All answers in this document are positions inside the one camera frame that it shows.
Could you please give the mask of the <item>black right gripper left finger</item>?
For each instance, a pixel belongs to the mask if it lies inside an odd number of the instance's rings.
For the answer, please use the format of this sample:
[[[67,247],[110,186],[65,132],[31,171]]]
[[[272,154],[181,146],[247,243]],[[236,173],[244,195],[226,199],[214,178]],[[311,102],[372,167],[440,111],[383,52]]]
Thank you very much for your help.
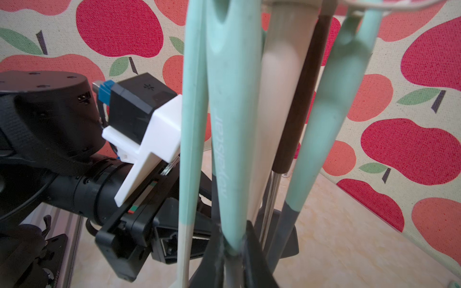
[[[189,281],[190,288],[223,287],[224,250],[224,237],[221,228],[214,225],[202,261]]]

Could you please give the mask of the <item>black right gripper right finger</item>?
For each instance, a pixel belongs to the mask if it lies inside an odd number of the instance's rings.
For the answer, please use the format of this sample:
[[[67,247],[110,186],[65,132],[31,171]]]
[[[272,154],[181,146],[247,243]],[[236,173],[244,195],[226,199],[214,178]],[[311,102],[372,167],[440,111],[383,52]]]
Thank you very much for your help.
[[[279,288],[270,271],[255,229],[247,220],[243,247],[243,270],[245,288]]]

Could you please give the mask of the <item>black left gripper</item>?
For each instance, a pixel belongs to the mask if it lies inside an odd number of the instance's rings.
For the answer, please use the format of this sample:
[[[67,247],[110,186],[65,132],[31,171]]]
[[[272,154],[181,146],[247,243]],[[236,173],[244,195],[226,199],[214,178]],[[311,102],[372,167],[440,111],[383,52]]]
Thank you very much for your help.
[[[155,169],[96,234],[96,245],[118,278],[134,282],[148,258],[178,260],[180,170]]]

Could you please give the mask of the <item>white utensil rack stand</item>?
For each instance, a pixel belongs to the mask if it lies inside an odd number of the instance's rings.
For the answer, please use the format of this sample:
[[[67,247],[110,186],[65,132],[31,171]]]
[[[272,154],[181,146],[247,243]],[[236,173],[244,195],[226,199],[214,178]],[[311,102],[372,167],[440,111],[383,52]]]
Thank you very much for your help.
[[[434,1],[345,1],[345,19],[322,61],[337,1],[270,1],[264,43],[256,152],[247,218],[255,222],[277,155],[288,168],[300,150],[285,209],[300,213],[346,118],[385,12],[413,12]]]

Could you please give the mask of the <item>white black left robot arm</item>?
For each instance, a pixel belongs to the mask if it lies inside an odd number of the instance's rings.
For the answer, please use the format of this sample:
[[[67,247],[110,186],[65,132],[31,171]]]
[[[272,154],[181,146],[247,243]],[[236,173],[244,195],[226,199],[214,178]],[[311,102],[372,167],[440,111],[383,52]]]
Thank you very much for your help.
[[[148,73],[1,73],[1,286],[56,288],[67,234],[25,223],[39,204],[86,218],[119,278],[178,260],[181,97]]]

